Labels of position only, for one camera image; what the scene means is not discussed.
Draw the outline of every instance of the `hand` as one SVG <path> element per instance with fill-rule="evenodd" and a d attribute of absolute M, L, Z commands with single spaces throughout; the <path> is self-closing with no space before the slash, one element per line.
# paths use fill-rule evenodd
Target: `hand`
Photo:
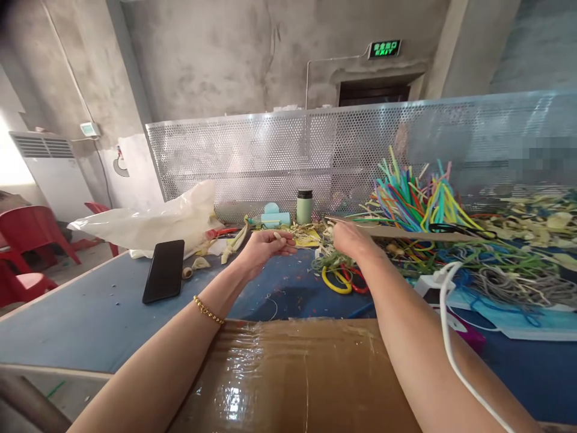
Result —
<path fill-rule="evenodd" d="M 381 254 L 373 240 L 353 223 L 339 221 L 332 234 L 335 248 L 356 262 L 368 254 Z"/>
<path fill-rule="evenodd" d="M 236 266 L 248 273 L 252 280 L 263 270 L 272 256 L 290 256 L 296 254 L 296 242 L 293 235 L 282 230 L 260 230 L 253 232 L 245 247 L 233 261 Z"/>

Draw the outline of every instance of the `chair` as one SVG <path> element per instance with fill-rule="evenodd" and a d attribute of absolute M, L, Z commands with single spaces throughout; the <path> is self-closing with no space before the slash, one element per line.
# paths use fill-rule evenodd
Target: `chair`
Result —
<path fill-rule="evenodd" d="M 30 302 L 56 287 L 58 285 L 44 274 L 14 275 L 8 265 L 0 260 L 0 308 L 14 302 Z"/>
<path fill-rule="evenodd" d="M 108 206 L 105 206 L 104 204 L 101 203 L 96 203 L 95 201 L 86 201 L 84 205 L 87 208 L 89 208 L 92 211 L 92 213 L 102 213 L 110 210 Z M 108 245 L 110 245 L 112 256 L 116 257 L 118 255 L 118 247 L 114 244 L 111 244 L 110 242 L 108 242 Z"/>
<path fill-rule="evenodd" d="M 50 244 L 56 243 L 77 265 L 81 262 L 74 248 L 66 241 L 56 223 L 54 214 L 48 207 L 17 207 L 0 214 L 0 234 L 9 249 L 0 251 L 0 259 L 10 260 L 23 274 L 32 273 L 32 269 L 22 257 L 26 251 L 36 250 L 49 266 L 57 263 Z"/>

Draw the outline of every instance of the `plastic bag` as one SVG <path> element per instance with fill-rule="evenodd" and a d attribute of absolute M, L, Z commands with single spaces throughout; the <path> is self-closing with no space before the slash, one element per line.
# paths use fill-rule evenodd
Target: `plastic bag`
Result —
<path fill-rule="evenodd" d="M 128 248 L 133 259 L 151 258 L 156 244 L 177 239 L 185 240 L 186 255 L 206 241 L 206 231 L 222 228 L 214 202 L 215 181 L 205 180 L 146 212 L 112 209 L 76 220 L 68 228 Z"/>

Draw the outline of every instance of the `skin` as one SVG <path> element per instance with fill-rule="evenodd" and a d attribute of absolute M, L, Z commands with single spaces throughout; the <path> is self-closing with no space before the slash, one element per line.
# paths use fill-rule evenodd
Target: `skin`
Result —
<path fill-rule="evenodd" d="M 296 252 L 291 234 L 255 232 L 239 256 L 199 294 L 217 317 L 274 255 Z M 373 295 L 379 328 L 405 396 L 424 432 L 502 432 L 453 372 L 441 322 L 356 226 L 338 223 L 334 244 L 355 259 Z M 219 325 L 192 302 L 126 361 L 69 432 L 166 430 L 186 397 Z M 516 432 L 540 432 L 537 423 L 476 353 L 455 333 L 453 351 L 464 376 Z"/>

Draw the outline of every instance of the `gold bracelet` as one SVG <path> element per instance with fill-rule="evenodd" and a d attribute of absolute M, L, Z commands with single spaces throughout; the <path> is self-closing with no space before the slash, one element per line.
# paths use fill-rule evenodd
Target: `gold bracelet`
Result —
<path fill-rule="evenodd" d="M 213 313 L 211 313 L 207 307 L 204 306 L 204 304 L 200 301 L 200 299 L 198 299 L 197 296 L 193 297 L 194 301 L 196 302 L 196 304 L 198 305 L 198 308 L 200 308 L 200 312 L 202 314 L 206 314 L 208 315 L 211 319 L 214 319 L 214 321 L 216 323 L 218 323 L 219 325 L 222 325 L 224 323 L 224 320 L 219 319 L 218 317 L 216 317 Z"/>

